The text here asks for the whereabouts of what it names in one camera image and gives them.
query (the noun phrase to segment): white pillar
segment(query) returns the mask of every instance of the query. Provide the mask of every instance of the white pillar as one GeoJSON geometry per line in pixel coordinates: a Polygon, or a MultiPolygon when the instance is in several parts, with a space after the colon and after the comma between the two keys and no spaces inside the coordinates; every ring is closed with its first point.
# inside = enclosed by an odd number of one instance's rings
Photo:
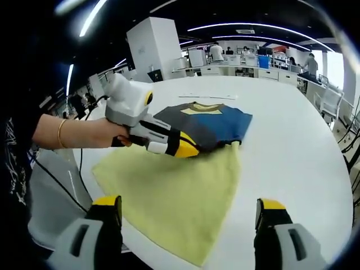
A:
{"type": "Polygon", "coordinates": [[[160,69],[163,79],[185,77],[185,71],[172,73],[174,60],[182,57],[174,20],[149,17],[127,32],[131,55],[138,74],[151,67],[160,69]]]}
{"type": "Polygon", "coordinates": [[[99,80],[99,76],[97,74],[94,74],[89,77],[90,87],[92,89],[92,93],[95,96],[96,99],[103,96],[104,89],[102,88],[101,82],[99,80]]]}
{"type": "Polygon", "coordinates": [[[343,55],[344,59],[344,99],[346,99],[350,104],[356,106],[358,98],[356,98],[356,86],[359,84],[359,79],[357,79],[356,72],[350,65],[349,60],[346,55],[343,55]]]}
{"type": "Polygon", "coordinates": [[[322,52],[322,75],[327,77],[327,52],[322,52]]]}

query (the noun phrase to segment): desk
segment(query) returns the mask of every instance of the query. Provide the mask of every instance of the desk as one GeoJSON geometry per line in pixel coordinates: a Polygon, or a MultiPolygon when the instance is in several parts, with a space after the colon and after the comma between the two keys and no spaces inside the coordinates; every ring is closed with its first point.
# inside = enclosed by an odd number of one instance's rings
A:
{"type": "MultiPolygon", "coordinates": [[[[149,112],[197,101],[222,103],[254,115],[240,147],[241,177],[232,206],[205,269],[254,269],[257,198],[286,205],[294,223],[301,223],[332,261],[352,229],[353,200],[344,159],[328,126],[310,102],[287,84],[236,76],[186,77],[154,83],[149,112]],[[179,98],[230,95],[235,100],[179,98]]],[[[92,119],[103,117],[105,105],[92,119]]],[[[113,149],[85,149],[82,174],[92,197],[103,196],[91,168],[113,149]]],[[[79,165],[79,150],[74,150],[79,165]]],[[[155,245],[123,218],[124,243],[153,269],[198,269],[155,245]]]]}

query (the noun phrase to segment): blue t-shirt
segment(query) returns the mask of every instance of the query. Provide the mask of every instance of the blue t-shirt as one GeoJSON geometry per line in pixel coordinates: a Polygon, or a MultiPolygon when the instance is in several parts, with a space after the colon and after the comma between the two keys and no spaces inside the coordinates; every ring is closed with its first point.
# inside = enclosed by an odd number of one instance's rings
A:
{"type": "Polygon", "coordinates": [[[189,135],[202,151],[233,141],[242,142],[252,115],[220,105],[187,103],[167,107],[154,116],[189,135]]]}

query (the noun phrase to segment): black sleeve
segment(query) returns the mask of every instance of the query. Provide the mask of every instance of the black sleeve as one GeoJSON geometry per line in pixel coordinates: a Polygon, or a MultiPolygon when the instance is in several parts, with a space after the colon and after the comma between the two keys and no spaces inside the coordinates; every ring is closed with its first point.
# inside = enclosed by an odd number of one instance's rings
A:
{"type": "Polygon", "coordinates": [[[12,121],[17,143],[22,149],[28,149],[32,145],[33,134],[44,111],[39,107],[38,99],[30,92],[21,95],[19,102],[13,106],[12,121]]]}

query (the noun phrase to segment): office room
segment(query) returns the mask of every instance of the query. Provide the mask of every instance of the office room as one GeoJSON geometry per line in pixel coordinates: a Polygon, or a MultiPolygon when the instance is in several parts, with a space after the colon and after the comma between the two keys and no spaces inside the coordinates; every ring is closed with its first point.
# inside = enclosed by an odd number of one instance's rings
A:
{"type": "Polygon", "coordinates": [[[9,5],[3,262],[349,267],[360,238],[350,7],[9,5]]]}

